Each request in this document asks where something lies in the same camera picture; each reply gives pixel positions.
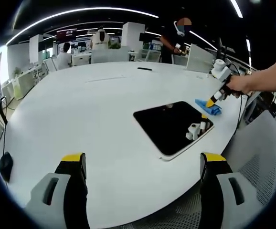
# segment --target blue cloth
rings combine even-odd
[[[222,113],[221,108],[218,105],[213,105],[207,108],[206,107],[207,102],[199,99],[196,99],[195,103],[210,115],[220,115]]]

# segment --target black shirt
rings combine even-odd
[[[165,28],[162,30],[161,35],[173,46],[180,44],[184,47],[184,42],[188,39],[186,36],[182,37],[177,34],[177,30],[173,22],[170,22],[165,25]],[[161,62],[163,63],[172,63],[171,54],[173,50],[170,50],[166,46],[162,46],[161,49]]]

